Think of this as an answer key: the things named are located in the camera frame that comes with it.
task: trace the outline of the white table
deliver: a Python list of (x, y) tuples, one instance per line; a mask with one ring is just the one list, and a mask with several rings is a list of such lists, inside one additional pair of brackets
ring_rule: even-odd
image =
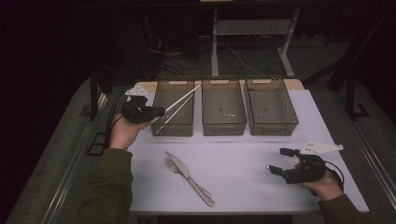
[[(281, 147), (301, 148), (305, 140), (333, 144), (332, 137), (309, 91), (289, 91), (300, 123), (292, 136), (252, 136), (248, 125), (242, 136), (203, 136), (201, 93), (195, 93), (193, 137), (154, 137), (143, 130), (128, 149), (132, 158), (134, 200), (131, 211), (141, 215), (177, 214), (301, 214), (318, 212), (317, 197), (288, 185), (265, 169), (272, 164), (292, 169), (297, 158), (281, 156)], [(154, 93), (148, 97), (152, 104)], [(185, 163), (191, 177), (216, 202), (209, 207), (181, 175), (163, 160), (169, 151)], [(360, 211), (369, 211), (339, 152), (321, 156), (345, 176), (345, 193)]]

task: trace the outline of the olive green sleeve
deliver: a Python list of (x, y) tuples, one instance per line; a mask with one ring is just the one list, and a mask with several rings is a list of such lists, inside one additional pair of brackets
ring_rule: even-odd
[(88, 178), (88, 192), (77, 223), (128, 223), (132, 203), (132, 153), (105, 149), (99, 166)]
[(344, 194), (327, 202), (319, 202), (326, 224), (376, 224), (370, 213), (361, 213)]

